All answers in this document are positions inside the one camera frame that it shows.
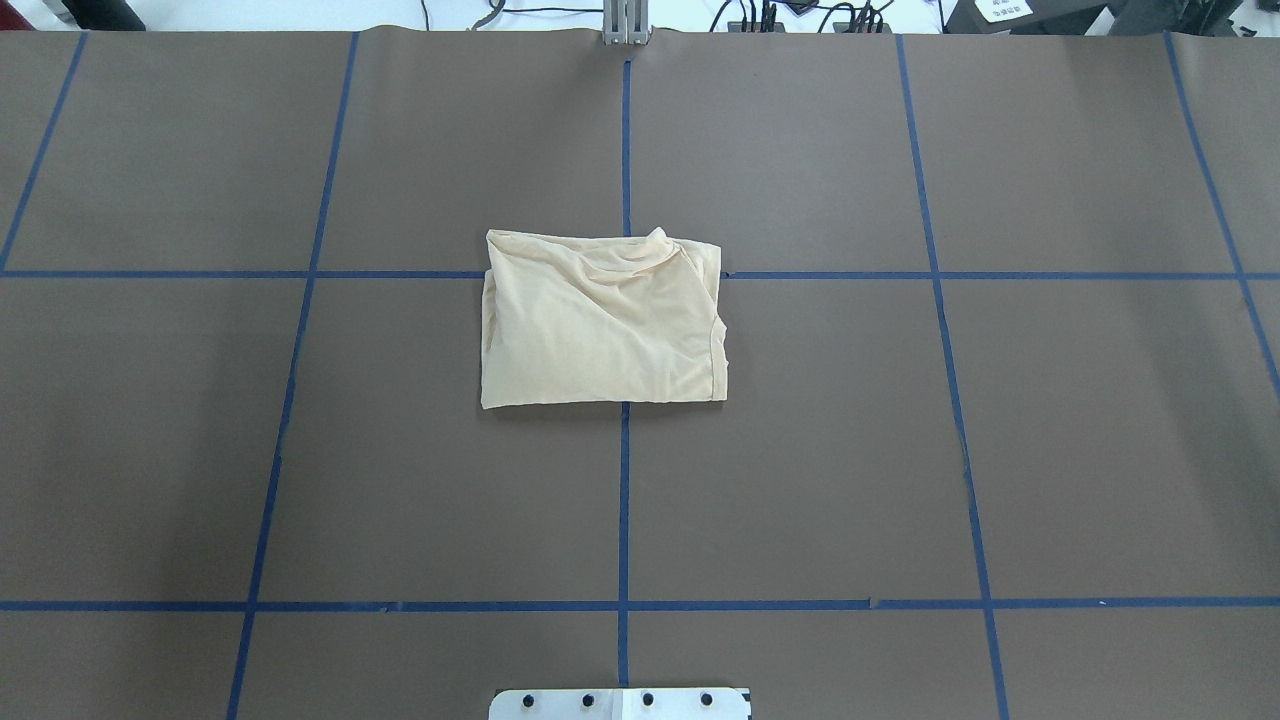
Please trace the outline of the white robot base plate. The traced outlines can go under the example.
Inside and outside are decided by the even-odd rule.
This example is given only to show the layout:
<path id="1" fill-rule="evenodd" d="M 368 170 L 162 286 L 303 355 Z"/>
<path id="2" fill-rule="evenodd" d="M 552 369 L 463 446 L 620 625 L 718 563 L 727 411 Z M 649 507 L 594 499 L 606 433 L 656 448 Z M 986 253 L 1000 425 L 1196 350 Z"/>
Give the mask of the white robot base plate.
<path id="1" fill-rule="evenodd" d="M 750 691 L 732 687 L 509 689 L 489 719 L 751 719 Z"/>

